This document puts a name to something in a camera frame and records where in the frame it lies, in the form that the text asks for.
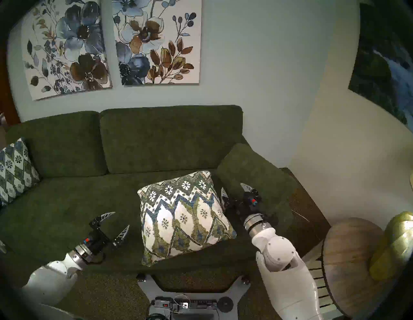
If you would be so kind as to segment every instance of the gold vase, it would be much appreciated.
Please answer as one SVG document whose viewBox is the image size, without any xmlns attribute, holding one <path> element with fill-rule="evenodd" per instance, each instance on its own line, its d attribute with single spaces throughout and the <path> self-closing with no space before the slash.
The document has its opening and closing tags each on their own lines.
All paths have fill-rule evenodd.
<svg viewBox="0 0 413 320">
<path fill-rule="evenodd" d="M 370 275 L 381 281 L 399 274 L 413 251 L 413 213 L 404 211 L 390 220 L 370 260 Z"/>
</svg>

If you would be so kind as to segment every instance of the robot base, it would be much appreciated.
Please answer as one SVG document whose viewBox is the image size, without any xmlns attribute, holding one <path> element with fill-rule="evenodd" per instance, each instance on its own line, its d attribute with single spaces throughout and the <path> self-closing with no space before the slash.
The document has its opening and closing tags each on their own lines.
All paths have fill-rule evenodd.
<svg viewBox="0 0 413 320">
<path fill-rule="evenodd" d="M 150 275 L 139 275 L 138 284 L 151 302 L 149 315 L 153 313 L 160 313 L 164 314 L 165 317 L 169 319 L 169 315 L 172 312 L 170 308 L 154 306 L 155 300 L 159 301 L 160 298 L 169 298 L 171 301 L 173 301 L 174 298 L 178 300 L 178 295 L 184 294 L 191 301 L 202 300 L 217 302 L 217 307 L 211 309 L 191 308 L 191 306 L 189 306 L 189 308 L 180 307 L 178 313 L 172 313 L 172 319 L 175 320 L 238 320 L 238 302 L 251 286 L 248 278 L 245 276 L 238 277 L 231 285 L 231 287 L 227 291 L 222 293 L 166 292 L 159 288 L 159 286 Z"/>
</svg>

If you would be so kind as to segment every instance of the sofa back cushion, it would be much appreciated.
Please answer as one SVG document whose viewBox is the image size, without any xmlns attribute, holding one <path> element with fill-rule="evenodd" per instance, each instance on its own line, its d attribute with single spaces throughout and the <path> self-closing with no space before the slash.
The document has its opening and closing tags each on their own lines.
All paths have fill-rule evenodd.
<svg viewBox="0 0 413 320">
<path fill-rule="evenodd" d="M 111 173 L 216 168 L 243 141 L 238 106 L 109 109 L 100 131 Z"/>
<path fill-rule="evenodd" d="M 81 111 L 23 122 L 6 134 L 25 138 L 35 168 L 45 178 L 88 177 L 107 172 L 99 113 Z"/>
</svg>

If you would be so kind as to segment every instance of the wall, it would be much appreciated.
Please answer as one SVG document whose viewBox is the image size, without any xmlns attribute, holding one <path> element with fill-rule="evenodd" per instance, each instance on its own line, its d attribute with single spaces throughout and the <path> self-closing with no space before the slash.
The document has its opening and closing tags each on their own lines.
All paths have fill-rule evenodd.
<svg viewBox="0 0 413 320">
<path fill-rule="evenodd" d="M 290 170 L 330 224 L 347 217 L 384 228 L 413 210 L 413 135 L 348 90 L 359 36 L 356 0 L 337 0 L 336 25 L 320 89 Z"/>
<path fill-rule="evenodd" d="M 287 166 L 321 81 L 334 12 L 333 0 L 205 0 L 200 84 L 123 88 L 111 1 L 103 0 L 103 33 L 114 88 L 32 101 L 18 24 L 8 47 L 14 102 L 22 121 L 79 110 L 237 104 L 244 110 L 244 135 L 253 149 L 275 165 Z"/>
</svg>

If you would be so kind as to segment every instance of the patterned pillow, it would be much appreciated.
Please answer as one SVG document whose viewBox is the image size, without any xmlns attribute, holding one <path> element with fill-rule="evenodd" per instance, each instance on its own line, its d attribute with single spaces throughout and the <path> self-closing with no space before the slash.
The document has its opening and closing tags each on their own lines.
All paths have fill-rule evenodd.
<svg viewBox="0 0 413 320">
<path fill-rule="evenodd" d="M 2 205 L 11 203 L 23 192 L 40 182 L 31 165 L 28 150 L 20 138 L 0 151 L 0 199 Z"/>
<path fill-rule="evenodd" d="M 237 236 L 223 214 L 209 171 L 147 185 L 138 194 L 143 265 Z"/>
</svg>

